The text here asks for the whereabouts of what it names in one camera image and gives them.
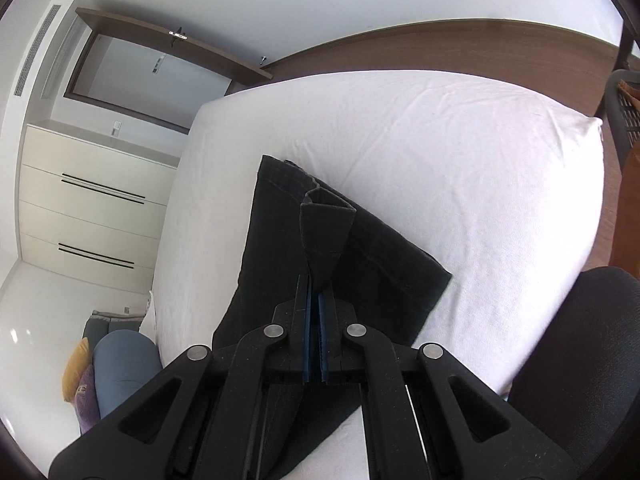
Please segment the purple pillow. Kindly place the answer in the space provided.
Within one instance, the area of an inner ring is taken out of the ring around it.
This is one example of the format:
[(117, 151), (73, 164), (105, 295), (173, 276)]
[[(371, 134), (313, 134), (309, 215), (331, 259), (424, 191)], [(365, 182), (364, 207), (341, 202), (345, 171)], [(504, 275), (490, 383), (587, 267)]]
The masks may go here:
[(92, 364), (81, 375), (74, 396), (74, 408), (81, 434), (86, 434), (101, 420)]

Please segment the black jeans pant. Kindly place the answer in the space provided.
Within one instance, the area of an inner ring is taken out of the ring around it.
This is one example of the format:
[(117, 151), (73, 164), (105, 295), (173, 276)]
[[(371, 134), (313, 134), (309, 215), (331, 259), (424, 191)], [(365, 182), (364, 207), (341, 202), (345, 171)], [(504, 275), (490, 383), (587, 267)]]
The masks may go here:
[[(238, 287), (213, 334), (237, 344), (267, 324), (308, 275), (351, 304), (358, 322), (413, 344), (450, 273), (382, 220), (288, 160), (262, 159)], [(359, 408), (357, 387), (275, 386), (268, 396), (262, 475), (281, 479)]]

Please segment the yellow pillow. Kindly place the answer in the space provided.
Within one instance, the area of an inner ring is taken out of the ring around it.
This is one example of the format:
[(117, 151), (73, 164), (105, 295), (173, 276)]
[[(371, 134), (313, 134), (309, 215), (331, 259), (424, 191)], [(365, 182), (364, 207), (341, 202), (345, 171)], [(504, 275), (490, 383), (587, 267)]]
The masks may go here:
[(81, 376), (92, 363), (92, 352), (87, 337), (81, 339), (66, 363), (61, 379), (63, 400), (73, 403)]

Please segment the brown wooden door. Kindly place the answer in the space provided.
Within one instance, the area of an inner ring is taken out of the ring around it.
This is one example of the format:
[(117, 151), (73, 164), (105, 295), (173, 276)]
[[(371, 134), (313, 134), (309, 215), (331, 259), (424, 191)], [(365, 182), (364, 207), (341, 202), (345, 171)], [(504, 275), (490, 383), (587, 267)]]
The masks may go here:
[(90, 36), (64, 96), (187, 134), (200, 107), (232, 84), (255, 87), (272, 75), (186, 35), (130, 16), (78, 8)]

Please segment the black mesh chair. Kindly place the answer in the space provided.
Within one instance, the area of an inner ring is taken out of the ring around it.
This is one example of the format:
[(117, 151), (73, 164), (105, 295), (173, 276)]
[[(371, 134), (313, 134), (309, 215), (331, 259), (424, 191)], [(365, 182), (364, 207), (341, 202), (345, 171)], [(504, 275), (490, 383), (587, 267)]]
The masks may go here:
[(605, 114), (612, 132), (620, 168), (639, 142), (639, 73), (614, 70), (605, 85)]

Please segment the blue rolled duvet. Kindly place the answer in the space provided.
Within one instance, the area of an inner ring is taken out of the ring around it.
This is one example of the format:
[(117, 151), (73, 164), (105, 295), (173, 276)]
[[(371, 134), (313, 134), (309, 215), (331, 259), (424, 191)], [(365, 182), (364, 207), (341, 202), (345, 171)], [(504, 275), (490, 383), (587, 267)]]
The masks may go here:
[(94, 388), (100, 416), (116, 410), (162, 369), (157, 346), (133, 330), (104, 336), (93, 351)]

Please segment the cream wardrobe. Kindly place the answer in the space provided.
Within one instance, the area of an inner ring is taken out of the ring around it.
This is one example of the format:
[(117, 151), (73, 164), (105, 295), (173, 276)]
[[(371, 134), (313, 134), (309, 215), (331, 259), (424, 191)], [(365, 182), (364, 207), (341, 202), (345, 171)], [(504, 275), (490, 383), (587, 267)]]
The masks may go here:
[(69, 278), (147, 292), (178, 163), (62, 122), (27, 125), (17, 193), (23, 260)]

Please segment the ceiling air vent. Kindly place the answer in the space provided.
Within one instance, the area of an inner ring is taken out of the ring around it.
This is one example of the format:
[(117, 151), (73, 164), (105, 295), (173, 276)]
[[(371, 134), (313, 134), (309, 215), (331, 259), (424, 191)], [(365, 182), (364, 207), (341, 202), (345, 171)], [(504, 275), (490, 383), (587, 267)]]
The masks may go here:
[(42, 20), (40, 27), (37, 30), (36, 36), (32, 40), (32, 43), (29, 46), (29, 49), (26, 54), (26, 58), (21, 66), (20, 71), (17, 75), (17, 80), (15, 81), (15, 86), (13, 90), (14, 96), (22, 96), (27, 79), (29, 77), (30, 70), (32, 69), (32, 64), (35, 62), (36, 55), (42, 45), (44, 37), (47, 35), (49, 28), (51, 27), (54, 19), (58, 15), (58, 12), (61, 10), (60, 4), (52, 4), (46, 16)]

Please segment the white bed mattress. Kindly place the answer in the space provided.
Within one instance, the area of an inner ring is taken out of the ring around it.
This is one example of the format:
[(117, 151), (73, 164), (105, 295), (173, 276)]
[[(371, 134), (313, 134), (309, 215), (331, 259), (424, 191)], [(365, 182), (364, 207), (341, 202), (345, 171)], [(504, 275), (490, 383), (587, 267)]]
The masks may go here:
[(287, 159), (451, 274), (412, 337), (503, 392), (586, 263), (602, 122), (515, 84), (383, 70), (266, 84), (203, 105), (168, 200), (153, 282), (169, 363), (230, 304), (262, 158)]

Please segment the black office chair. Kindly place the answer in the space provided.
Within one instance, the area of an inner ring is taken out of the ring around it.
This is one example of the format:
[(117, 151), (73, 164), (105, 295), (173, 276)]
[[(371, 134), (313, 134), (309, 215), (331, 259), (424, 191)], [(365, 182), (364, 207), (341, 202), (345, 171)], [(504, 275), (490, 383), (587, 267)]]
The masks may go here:
[(573, 288), (512, 382), (510, 404), (581, 479), (639, 475), (639, 281), (602, 266)]

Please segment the grey padded headboard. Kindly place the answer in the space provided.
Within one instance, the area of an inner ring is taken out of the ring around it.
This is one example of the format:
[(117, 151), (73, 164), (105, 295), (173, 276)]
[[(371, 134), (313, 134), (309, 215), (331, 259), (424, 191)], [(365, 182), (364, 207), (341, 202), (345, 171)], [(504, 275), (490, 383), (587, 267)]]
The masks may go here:
[(82, 336), (89, 344), (96, 344), (107, 334), (115, 330), (138, 330), (143, 315), (129, 315), (93, 311), (88, 317)]

